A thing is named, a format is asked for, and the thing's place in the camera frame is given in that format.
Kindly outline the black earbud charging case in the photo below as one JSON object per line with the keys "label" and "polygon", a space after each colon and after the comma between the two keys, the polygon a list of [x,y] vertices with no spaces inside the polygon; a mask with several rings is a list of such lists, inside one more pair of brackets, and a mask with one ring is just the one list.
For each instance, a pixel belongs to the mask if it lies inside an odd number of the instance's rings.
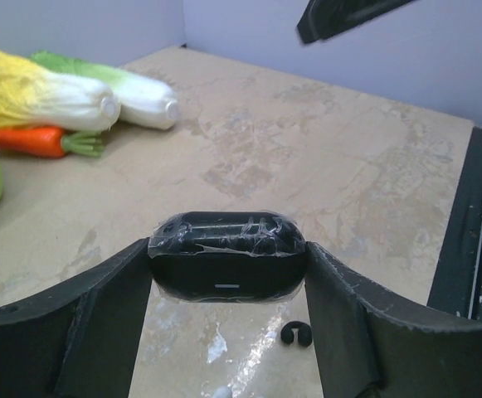
{"label": "black earbud charging case", "polygon": [[190,211],[150,236],[153,279],[194,303],[274,303],[296,294],[308,253],[289,218],[271,211]]}

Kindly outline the green napa cabbage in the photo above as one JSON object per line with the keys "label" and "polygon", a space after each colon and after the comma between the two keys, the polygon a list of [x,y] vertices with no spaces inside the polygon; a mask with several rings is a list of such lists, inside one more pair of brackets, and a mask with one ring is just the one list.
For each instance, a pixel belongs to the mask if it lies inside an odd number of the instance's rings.
{"label": "green napa cabbage", "polygon": [[168,130],[181,118],[177,94],[161,80],[49,51],[37,51],[31,54],[31,60],[55,72],[105,82],[121,103],[119,118],[124,122]]}

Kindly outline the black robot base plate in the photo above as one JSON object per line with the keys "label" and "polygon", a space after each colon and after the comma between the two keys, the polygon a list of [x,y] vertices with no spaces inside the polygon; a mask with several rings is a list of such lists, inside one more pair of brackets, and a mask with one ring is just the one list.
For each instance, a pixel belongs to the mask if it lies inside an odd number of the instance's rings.
{"label": "black robot base plate", "polygon": [[482,127],[470,136],[427,304],[482,321]]}

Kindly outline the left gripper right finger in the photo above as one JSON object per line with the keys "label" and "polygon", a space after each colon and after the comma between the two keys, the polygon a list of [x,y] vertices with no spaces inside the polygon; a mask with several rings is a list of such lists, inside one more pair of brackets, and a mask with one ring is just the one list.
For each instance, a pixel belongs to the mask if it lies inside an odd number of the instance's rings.
{"label": "left gripper right finger", "polygon": [[413,302],[307,244],[305,291],[326,397],[482,397],[482,322]]}

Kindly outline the orange carrot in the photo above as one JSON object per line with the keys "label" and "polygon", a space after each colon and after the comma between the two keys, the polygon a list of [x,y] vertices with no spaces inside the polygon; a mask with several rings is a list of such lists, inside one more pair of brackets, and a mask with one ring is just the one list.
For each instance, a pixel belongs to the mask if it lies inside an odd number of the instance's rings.
{"label": "orange carrot", "polygon": [[101,133],[68,132],[56,126],[0,129],[0,150],[40,158],[63,158],[69,153],[96,158],[104,152]]}

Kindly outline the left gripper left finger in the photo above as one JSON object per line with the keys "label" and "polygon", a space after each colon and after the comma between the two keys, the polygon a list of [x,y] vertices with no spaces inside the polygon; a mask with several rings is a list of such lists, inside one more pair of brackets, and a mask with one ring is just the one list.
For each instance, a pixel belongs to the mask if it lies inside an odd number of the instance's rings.
{"label": "left gripper left finger", "polygon": [[0,307],[0,397],[129,395],[152,283],[147,245]]}

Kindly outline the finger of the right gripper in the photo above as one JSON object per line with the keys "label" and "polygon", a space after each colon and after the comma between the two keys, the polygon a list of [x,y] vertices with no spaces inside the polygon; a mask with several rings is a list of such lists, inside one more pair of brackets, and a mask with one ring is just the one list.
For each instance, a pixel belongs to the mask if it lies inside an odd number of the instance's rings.
{"label": "finger of the right gripper", "polygon": [[327,41],[413,0],[310,0],[296,30],[302,43]]}

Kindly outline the yellow napa cabbage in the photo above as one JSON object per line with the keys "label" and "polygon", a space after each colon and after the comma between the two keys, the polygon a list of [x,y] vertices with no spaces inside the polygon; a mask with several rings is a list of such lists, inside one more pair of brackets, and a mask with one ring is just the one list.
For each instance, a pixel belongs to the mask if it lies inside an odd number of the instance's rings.
{"label": "yellow napa cabbage", "polygon": [[55,125],[73,131],[104,131],[121,105],[104,82],[53,72],[0,51],[0,128]]}

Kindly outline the black earbud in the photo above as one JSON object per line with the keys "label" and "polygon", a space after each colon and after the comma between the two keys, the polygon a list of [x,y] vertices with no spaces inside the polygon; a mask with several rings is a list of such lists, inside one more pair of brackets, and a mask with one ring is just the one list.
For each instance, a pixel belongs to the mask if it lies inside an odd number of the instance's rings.
{"label": "black earbud", "polygon": [[290,321],[285,324],[280,331],[280,339],[286,344],[290,345],[295,340],[295,330],[299,330],[304,325],[301,321]]}

